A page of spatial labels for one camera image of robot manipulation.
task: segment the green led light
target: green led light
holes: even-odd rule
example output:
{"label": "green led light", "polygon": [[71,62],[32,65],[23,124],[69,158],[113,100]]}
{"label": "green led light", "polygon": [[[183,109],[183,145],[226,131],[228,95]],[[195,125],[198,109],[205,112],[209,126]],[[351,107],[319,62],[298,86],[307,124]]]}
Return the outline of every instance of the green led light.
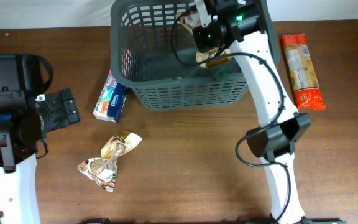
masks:
{"label": "green led light", "polygon": [[237,20],[237,21],[242,21],[242,15],[236,16],[236,20]]}

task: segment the crumpled snack wrapper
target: crumpled snack wrapper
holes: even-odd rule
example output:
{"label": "crumpled snack wrapper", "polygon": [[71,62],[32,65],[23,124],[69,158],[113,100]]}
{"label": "crumpled snack wrapper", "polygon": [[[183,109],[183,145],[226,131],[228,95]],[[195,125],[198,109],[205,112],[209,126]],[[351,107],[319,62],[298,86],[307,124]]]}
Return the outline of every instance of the crumpled snack wrapper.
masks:
{"label": "crumpled snack wrapper", "polygon": [[104,145],[100,158],[87,159],[78,165],[78,170],[94,180],[101,188],[113,192],[117,177],[117,159],[133,150],[142,138],[137,134],[123,131]]}

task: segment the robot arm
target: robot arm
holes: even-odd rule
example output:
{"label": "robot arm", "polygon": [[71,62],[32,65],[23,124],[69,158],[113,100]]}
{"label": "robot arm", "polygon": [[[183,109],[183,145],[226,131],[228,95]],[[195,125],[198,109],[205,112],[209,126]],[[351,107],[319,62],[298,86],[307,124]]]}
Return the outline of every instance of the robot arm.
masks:
{"label": "robot arm", "polygon": [[[50,78],[43,82],[40,63]],[[52,66],[36,55],[0,55],[0,224],[40,223],[35,194],[37,141],[80,121],[70,89],[44,95]]]}
{"label": "robot arm", "polygon": [[[230,46],[231,52],[247,52],[255,54],[267,61],[270,67],[279,78],[277,69],[274,66],[272,55],[269,50],[269,42],[267,34],[254,32],[244,36],[244,41],[238,43],[235,41]],[[277,114],[279,106],[280,94],[278,88],[273,81],[271,74],[267,69],[261,65],[257,60],[245,56],[235,56],[250,88],[250,92],[255,101],[256,110],[259,118],[259,124],[264,127],[273,120]],[[278,122],[291,120],[298,113],[297,108],[291,102],[286,92],[284,92],[284,106],[282,114],[278,118]],[[263,164],[268,164],[269,161],[261,157]],[[283,217],[279,219],[279,223],[296,223],[305,215],[298,199],[298,192],[296,190],[295,174],[293,170],[294,154],[285,153],[282,156],[276,157],[275,162],[280,162],[288,166],[291,181],[291,198],[287,207],[287,211]],[[288,181],[284,169],[280,166],[267,166],[264,168],[267,176],[267,181],[270,189],[270,196],[272,199],[272,216],[274,219],[281,214],[287,202],[288,197]]]}
{"label": "robot arm", "polygon": [[[247,133],[250,149],[263,164],[279,162],[285,164],[289,172],[288,181],[283,167],[265,166],[272,216],[275,220],[279,218],[280,224],[298,223],[305,213],[298,199],[293,170],[295,141],[306,131],[310,119],[307,114],[299,114],[285,91],[282,93],[284,102],[280,102],[280,89],[284,90],[284,87],[273,61],[275,46],[272,47],[272,42],[275,40],[273,31],[267,28],[271,27],[271,21],[265,15],[268,12],[264,12],[266,2],[256,1],[245,6],[238,5],[236,0],[196,0],[195,3],[202,26],[195,28],[193,35],[201,52],[223,44],[231,53],[244,52],[264,59],[273,70],[274,74],[271,74],[265,65],[252,57],[234,56],[247,80],[262,127]],[[279,85],[272,75],[277,77]],[[284,109],[276,118],[281,105]],[[280,217],[287,203],[286,212]]]}

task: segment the red food package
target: red food package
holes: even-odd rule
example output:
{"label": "red food package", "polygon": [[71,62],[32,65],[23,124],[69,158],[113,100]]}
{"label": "red food package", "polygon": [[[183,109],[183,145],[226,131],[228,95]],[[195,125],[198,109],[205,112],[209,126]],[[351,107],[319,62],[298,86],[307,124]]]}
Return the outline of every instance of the red food package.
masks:
{"label": "red food package", "polygon": [[298,109],[324,110],[326,105],[311,62],[305,34],[282,35],[282,42]]}

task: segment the wooden table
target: wooden table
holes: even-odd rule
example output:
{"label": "wooden table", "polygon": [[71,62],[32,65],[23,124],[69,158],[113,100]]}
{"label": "wooden table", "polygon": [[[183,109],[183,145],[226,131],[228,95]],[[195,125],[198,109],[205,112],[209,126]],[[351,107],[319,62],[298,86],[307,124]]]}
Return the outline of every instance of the wooden table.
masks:
{"label": "wooden table", "polygon": [[[297,144],[295,170],[310,218],[358,223],[358,21],[277,22],[278,34],[305,32],[327,110],[307,111],[312,126]],[[250,94],[238,103],[153,112],[129,93],[118,124],[92,111],[109,70],[109,28],[0,31],[0,54],[39,54],[55,68],[49,93],[71,88],[82,121],[48,134],[37,166],[42,223],[90,217],[134,222],[216,222],[270,213],[263,169],[241,164],[234,145],[258,126]],[[287,91],[288,71],[278,68]],[[77,170],[120,131],[144,141],[118,161],[113,194]],[[258,162],[247,146],[241,154]]]}

